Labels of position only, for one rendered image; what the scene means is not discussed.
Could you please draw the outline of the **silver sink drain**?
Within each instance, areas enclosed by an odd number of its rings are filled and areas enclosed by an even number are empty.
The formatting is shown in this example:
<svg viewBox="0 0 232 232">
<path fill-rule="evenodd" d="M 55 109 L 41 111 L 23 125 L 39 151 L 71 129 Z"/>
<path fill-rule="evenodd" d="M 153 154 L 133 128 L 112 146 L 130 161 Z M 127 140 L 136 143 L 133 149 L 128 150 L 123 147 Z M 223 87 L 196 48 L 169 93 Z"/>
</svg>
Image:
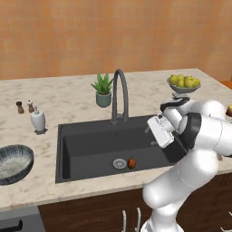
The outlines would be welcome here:
<svg viewBox="0 0 232 232">
<path fill-rule="evenodd" d="M 125 159 L 115 159 L 113 161 L 113 167 L 116 169 L 124 169 L 127 166 L 127 161 Z"/>
</svg>

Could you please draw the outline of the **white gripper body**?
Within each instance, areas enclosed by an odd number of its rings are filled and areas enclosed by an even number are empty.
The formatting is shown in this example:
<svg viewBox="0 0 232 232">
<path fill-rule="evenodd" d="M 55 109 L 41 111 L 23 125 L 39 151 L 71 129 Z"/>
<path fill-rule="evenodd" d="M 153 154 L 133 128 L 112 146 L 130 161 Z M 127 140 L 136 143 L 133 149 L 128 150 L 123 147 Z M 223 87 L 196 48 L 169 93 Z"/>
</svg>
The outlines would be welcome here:
<svg viewBox="0 0 232 232">
<path fill-rule="evenodd" d="M 149 128 L 161 148 L 166 148 L 174 141 L 175 130 L 169 120 L 162 114 L 155 115 L 147 121 Z"/>
</svg>

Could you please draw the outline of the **grey speckled bowl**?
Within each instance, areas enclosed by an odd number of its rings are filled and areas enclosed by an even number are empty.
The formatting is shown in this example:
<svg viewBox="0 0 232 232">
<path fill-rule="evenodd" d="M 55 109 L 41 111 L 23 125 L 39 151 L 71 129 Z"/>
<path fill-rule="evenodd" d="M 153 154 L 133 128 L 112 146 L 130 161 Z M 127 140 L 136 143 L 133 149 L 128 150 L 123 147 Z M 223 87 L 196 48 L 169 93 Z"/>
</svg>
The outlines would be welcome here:
<svg viewBox="0 0 232 232">
<path fill-rule="evenodd" d="M 27 176 L 34 165 L 31 148 L 13 144 L 0 148 L 0 186 L 14 184 Z"/>
</svg>

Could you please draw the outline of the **white soap dispenser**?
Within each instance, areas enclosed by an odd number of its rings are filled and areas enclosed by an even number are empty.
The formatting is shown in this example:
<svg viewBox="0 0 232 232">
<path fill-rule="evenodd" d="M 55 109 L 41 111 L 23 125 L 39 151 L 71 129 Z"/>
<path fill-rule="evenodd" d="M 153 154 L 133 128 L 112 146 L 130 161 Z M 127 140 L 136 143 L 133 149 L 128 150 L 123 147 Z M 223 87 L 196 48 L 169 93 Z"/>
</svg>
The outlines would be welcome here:
<svg viewBox="0 0 232 232">
<path fill-rule="evenodd" d="M 37 106 L 34 107 L 34 111 L 31 113 L 31 122 L 35 128 L 36 134 L 46 133 L 45 128 L 45 116 L 42 111 L 38 109 Z"/>
</svg>

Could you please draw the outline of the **dark grey tap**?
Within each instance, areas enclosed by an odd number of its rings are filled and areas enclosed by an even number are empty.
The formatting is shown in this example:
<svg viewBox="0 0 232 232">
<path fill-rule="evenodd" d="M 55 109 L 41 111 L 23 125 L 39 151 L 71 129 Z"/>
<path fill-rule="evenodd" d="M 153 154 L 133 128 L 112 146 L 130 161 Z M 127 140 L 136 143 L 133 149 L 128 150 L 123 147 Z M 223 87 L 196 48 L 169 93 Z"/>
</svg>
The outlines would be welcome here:
<svg viewBox="0 0 232 232">
<path fill-rule="evenodd" d="M 118 78 L 121 78 L 121 86 L 123 92 L 123 105 L 124 110 L 123 114 L 120 115 L 117 112 L 117 83 Z M 116 125 L 118 123 L 118 119 L 122 119 L 123 121 L 127 121 L 129 119 L 129 95 L 128 88 L 126 83 L 126 78 L 121 69 L 117 69 L 114 73 L 113 78 L 113 95 L 112 95 L 112 113 L 111 113 L 111 123 Z"/>
</svg>

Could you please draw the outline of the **green plant in grey pot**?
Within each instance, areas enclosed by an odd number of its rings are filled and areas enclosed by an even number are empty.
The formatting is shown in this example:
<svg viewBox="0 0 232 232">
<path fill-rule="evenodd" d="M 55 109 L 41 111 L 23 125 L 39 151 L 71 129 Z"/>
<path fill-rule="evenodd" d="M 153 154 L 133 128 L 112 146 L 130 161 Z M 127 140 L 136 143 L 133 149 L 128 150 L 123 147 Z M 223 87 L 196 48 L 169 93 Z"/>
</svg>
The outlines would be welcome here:
<svg viewBox="0 0 232 232">
<path fill-rule="evenodd" d="M 97 74 L 97 82 L 92 84 L 92 87 L 96 91 L 96 103 L 102 108 L 106 108 L 111 104 L 111 84 L 113 80 L 109 79 L 109 74 L 106 73 L 102 77 Z"/>
</svg>

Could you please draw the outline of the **dark grey sink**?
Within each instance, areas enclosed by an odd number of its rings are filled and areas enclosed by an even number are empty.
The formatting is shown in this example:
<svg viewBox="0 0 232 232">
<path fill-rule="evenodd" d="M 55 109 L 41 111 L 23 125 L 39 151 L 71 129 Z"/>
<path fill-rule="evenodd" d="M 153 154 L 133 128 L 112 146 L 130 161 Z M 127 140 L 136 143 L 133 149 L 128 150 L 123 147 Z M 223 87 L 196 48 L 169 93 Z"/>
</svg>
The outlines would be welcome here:
<svg viewBox="0 0 232 232">
<path fill-rule="evenodd" d="M 172 166 L 187 151 L 179 137 L 166 148 L 150 146 L 155 141 L 148 128 L 150 117 L 131 117 L 112 125 L 109 120 L 85 121 L 58 126 L 55 181 L 57 183 Z M 136 160 L 134 169 L 113 167 L 113 161 Z"/>
</svg>

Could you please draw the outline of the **grey fruit stand bowl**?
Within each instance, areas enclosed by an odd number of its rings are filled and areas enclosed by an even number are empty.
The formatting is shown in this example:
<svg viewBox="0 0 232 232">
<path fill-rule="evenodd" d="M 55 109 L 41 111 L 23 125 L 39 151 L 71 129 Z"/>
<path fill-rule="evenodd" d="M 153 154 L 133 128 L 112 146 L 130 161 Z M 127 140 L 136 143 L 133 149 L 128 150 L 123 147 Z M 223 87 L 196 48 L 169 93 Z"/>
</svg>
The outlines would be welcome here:
<svg viewBox="0 0 232 232">
<path fill-rule="evenodd" d="M 168 83 L 169 87 L 172 89 L 172 91 L 173 91 L 172 95 L 175 98 L 187 97 L 188 93 L 193 93 L 201 87 L 201 85 L 199 85 L 198 87 L 192 87 L 192 88 L 178 87 L 178 86 L 170 83 L 169 79 L 167 79 L 167 83 Z"/>
</svg>

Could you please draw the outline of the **grey dishwasher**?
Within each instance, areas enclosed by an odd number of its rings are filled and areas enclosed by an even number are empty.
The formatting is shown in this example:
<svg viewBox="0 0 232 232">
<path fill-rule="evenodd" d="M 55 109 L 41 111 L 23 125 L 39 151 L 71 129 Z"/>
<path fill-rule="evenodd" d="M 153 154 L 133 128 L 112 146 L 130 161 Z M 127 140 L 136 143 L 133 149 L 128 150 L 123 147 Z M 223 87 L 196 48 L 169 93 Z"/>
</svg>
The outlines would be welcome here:
<svg viewBox="0 0 232 232">
<path fill-rule="evenodd" d="M 38 207 L 0 212 L 0 232 L 46 232 Z"/>
</svg>

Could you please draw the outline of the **dark wood cupboard door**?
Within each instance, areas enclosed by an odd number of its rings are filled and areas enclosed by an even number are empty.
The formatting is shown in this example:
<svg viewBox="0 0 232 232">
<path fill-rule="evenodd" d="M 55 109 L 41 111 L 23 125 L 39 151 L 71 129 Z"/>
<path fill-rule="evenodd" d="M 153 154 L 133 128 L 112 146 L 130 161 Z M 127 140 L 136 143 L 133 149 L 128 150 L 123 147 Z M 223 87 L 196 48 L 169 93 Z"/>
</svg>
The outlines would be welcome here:
<svg viewBox="0 0 232 232">
<path fill-rule="evenodd" d="M 46 232 L 121 232 L 122 211 L 131 212 L 128 191 L 39 207 Z"/>
<path fill-rule="evenodd" d="M 194 191 L 179 210 L 177 222 L 184 232 L 232 231 L 232 173 L 216 175 Z"/>
</svg>

